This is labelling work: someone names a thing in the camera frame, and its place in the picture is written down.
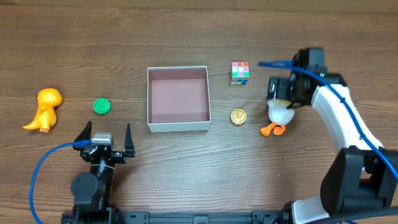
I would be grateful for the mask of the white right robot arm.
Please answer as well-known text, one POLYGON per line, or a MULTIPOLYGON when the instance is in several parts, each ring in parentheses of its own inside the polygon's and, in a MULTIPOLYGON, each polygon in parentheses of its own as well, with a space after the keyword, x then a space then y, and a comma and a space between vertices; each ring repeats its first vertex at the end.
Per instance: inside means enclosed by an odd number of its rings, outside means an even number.
POLYGON ((286 69, 288 78, 272 77, 267 90, 270 125, 264 136, 280 136, 294 109, 311 106, 333 141, 336 158, 322 180, 320 192, 291 201, 274 223, 356 223, 360 219, 395 215, 397 152, 387 150, 367 128, 339 73, 330 73, 321 48, 299 50, 291 60, 263 62, 286 69))

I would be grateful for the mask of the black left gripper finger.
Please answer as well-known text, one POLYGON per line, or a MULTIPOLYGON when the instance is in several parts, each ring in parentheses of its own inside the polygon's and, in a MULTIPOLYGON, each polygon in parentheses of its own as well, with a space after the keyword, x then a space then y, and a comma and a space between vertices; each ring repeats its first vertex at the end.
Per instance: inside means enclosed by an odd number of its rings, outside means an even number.
POLYGON ((75 142, 91 139, 92 122, 88 121, 83 131, 77 136, 75 142))
POLYGON ((134 143, 132 140, 131 126, 129 123, 127 124, 127 127, 126 127, 124 148, 125 148, 125 156, 126 157, 135 157, 135 148, 134 148, 134 143))

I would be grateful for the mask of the white duck plush toy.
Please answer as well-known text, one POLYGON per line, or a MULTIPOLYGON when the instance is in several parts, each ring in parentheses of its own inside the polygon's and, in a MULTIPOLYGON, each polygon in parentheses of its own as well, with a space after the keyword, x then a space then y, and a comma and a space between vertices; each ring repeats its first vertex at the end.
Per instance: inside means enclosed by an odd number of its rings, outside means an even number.
POLYGON ((268 137, 271 131, 273 131, 274 135, 280 136, 285 132, 286 125, 291 122, 295 111, 293 108, 289 108, 290 102, 287 100, 269 100, 267 105, 271 123, 261 128, 260 133, 268 137))

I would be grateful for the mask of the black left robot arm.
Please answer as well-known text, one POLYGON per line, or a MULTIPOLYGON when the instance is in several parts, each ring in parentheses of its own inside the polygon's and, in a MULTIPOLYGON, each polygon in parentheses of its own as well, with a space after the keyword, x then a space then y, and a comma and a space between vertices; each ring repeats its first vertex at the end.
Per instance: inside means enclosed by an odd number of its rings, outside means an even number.
POLYGON ((113 188, 116 164, 124 164, 125 158, 135 156, 131 127, 127 124, 124 140, 124 151, 114 151, 113 135, 111 133, 96 133, 91 136, 92 122, 89 121, 84 130, 74 140, 74 150, 80 157, 90 163, 90 170, 75 176, 71 182, 71 193, 74 196, 72 213, 63 214, 61 222, 68 224, 125 223, 122 211, 112 205, 111 192, 113 188))

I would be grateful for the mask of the multicolour puzzle cube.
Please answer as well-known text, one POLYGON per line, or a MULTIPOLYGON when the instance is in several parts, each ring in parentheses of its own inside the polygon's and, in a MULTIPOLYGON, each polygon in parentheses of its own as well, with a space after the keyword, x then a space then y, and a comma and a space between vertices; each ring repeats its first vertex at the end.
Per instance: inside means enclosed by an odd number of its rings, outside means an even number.
POLYGON ((246 85, 248 83, 249 63, 248 62, 232 62, 230 69, 230 77, 232 85, 246 85))

